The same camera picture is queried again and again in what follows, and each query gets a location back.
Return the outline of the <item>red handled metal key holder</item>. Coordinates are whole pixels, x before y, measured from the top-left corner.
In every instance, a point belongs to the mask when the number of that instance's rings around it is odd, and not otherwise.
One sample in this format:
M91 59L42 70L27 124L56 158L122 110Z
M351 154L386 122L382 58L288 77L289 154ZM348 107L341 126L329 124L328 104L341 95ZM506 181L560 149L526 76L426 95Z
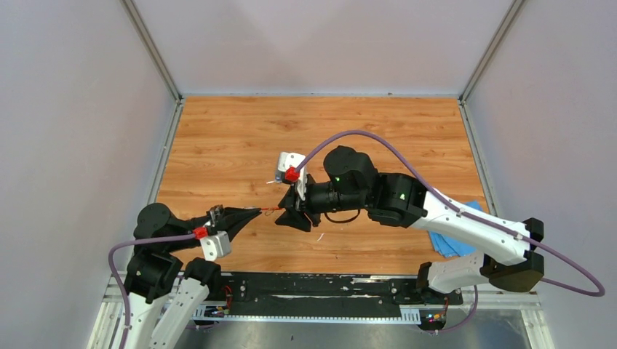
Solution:
M281 207L266 207L266 208L261 208L261 212L265 215L265 216L269 216L270 214L273 214L276 211L279 211L281 209Z

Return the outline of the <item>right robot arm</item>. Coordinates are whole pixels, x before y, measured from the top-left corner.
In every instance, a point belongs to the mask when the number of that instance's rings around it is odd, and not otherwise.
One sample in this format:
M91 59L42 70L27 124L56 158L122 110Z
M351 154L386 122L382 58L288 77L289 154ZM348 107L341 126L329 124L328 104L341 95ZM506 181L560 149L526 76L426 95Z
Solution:
M441 201L418 179L379 172L366 153L346 146L325 156L327 182L316 182L302 160L299 153L279 155L275 180L289 188L279 202L284 211L277 225L307 232L322 215L365 210L381 225L429 230L474 247L470 255L420 266L415 293L424 303L478 284L528 292L544 277L544 257L533 247L544 226L535 218L512 222L450 198Z

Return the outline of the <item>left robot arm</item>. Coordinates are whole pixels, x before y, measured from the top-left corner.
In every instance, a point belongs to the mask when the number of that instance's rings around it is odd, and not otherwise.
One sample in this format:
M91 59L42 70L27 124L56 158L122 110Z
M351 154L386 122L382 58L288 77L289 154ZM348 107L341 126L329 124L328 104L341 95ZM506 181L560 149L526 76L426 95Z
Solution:
M224 316L234 299L217 259L234 237L263 213L259 207L214 206L182 220L162 203L138 214L133 240L112 247L108 264L122 296L123 322L113 348L173 348L205 300L222 300Z

